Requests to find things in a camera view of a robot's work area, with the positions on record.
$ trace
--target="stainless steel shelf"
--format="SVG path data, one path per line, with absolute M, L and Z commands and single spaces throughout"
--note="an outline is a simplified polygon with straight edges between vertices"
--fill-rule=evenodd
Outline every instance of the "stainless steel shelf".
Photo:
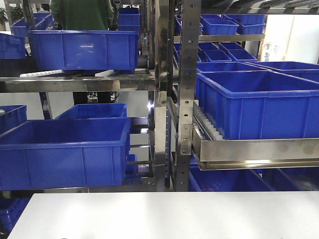
M 112 77 L 0 78 L 0 93 L 154 91 L 155 78 L 149 74 Z
M 264 34 L 258 34 L 258 35 L 203 35 L 203 36 L 198 36 L 198 42 L 260 41 L 264 38 L 265 38 Z M 174 43 L 180 43 L 180 36 L 174 37 Z
M 319 14 L 318 7 L 313 8 L 208 8 L 202 14 Z
M 193 150 L 201 170 L 319 166 L 319 138 L 210 140 L 195 119 Z

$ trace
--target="crate rim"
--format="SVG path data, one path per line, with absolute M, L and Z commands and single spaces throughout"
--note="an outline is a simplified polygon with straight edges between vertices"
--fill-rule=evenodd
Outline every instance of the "crate rim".
M 256 71 L 236 71 L 234 74 L 240 73 L 247 73 L 247 72 L 256 72 Z M 293 77 L 298 78 L 301 81 L 308 81 L 313 84 L 318 84 L 319 82 L 315 82 L 312 80 L 304 79 L 301 77 L 290 76 L 280 72 L 273 72 L 273 71 L 258 71 L 258 72 L 269 72 L 270 74 L 279 74 L 286 77 Z M 227 88 L 223 87 L 222 85 L 218 84 L 217 82 L 213 81 L 212 79 L 206 77 L 204 74 L 208 73 L 217 73 L 222 74 L 224 72 L 199 72 L 197 76 L 200 80 L 207 83 L 209 86 L 213 87 L 216 91 L 221 93 L 223 96 L 230 98 L 230 99 L 242 99 L 242 98 L 283 98 L 283 97 L 309 97 L 309 96 L 319 96 L 319 89 L 318 90 L 294 90 L 294 91 L 259 91 L 259 92 L 233 92 L 228 90 Z
M 123 131 L 121 134 L 121 138 L 119 140 L 114 141 L 84 141 L 84 142 L 63 142 L 63 143 L 12 143 L 12 144 L 0 144 L 0 150 L 18 150 L 18 149 L 47 149 L 47 148 L 79 148 L 79 147 L 101 147 L 101 146 L 124 146 L 126 145 L 127 140 L 127 132 L 130 131 L 131 128 L 131 118 L 130 117 L 120 117 L 120 118 L 102 118 L 102 119 L 46 119 L 45 121 L 88 121 L 88 120 L 119 120 L 125 119 L 126 122 L 123 127 Z M 22 125 L 33 122 L 43 122 L 43 119 L 39 120 L 29 120 L 20 124 L 18 127 L 14 128 L 14 130 L 18 129 Z M 9 130 L 3 134 L 0 134 L 0 138 L 11 133 Z

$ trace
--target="plastic tote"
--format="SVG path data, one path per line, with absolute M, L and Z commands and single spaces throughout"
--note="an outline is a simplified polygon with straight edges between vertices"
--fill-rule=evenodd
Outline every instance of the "plastic tote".
M 234 35 L 238 25 L 232 21 L 218 19 L 204 19 L 203 30 L 208 35 Z
M 82 104 L 75 105 L 56 119 L 98 119 L 127 117 L 127 104 Z
M 231 59 L 222 51 L 204 51 L 201 54 L 202 54 L 202 61 L 203 62 L 226 62 L 226 61 L 231 61 Z
M 258 192 L 273 189 L 253 170 L 200 171 L 190 168 L 189 191 L 195 192 Z
M 199 106 L 225 139 L 319 136 L 319 83 L 272 71 L 197 77 Z
M 227 52 L 228 50 L 245 50 L 241 45 L 236 42 L 220 42 L 219 49 Z
M 12 231 L 28 202 L 29 198 L 0 199 L 0 220 L 8 232 Z
M 229 55 L 230 59 L 232 59 L 232 61 L 257 61 L 257 59 L 253 55 L 245 50 L 228 50 L 227 54 Z
M 0 136 L 0 190 L 121 185 L 130 118 L 31 120 Z
M 0 115 L 0 134 L 26 122 L 26 106 L 0 106 L 5 114 Z
M 139 35 L 133 31 L 32 31 L 41 70 L 134 70 Z
M 35 18 L 34 19 L 34 24 L 35 24 L 35 29 L 36 30 L 45 30 L 46 21 L 43 18 Z M 16 22 L 11 26 L 11 29 L 13 30 L 13 34 L 15 36 L 23 36 L 23 37 L 28 37 L 28 30 L 26 29 L 26 23 L 24 18 L 21 19 L 20 21 Z
M 203 62 L 197 64 L 197 72 L 210 71 L 262 71 L 265 69 L 240 62 Z
M 294 61 L 254 62 L 249 64 L 319 82 L 319 65 L 316 64 Z
M 22 59 L 25 55 L 25 38 L 0 33 L 0 59 Z
M 205 42 L 205 43 L 199 43 L 198 44 L 198 48 L 202 51 L 211 51 L 211 50 L 219 50 L 217 48 L 217 46 L 215 46 L 213 43 L 211 42 Z

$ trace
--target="white wall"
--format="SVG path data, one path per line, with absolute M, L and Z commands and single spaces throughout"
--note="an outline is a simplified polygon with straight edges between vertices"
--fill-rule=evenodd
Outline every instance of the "white wall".
M 269 15 L 262 48 L 262 61 L 317 63 L 318 15 Z

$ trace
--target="metal bracket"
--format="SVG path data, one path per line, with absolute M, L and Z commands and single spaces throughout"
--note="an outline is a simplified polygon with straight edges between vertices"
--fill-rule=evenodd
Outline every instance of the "metal bracket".
M 180 154 L 191 155 L 191 139 L 192 139 L 193 124 L 183 124 L 180 134 Z

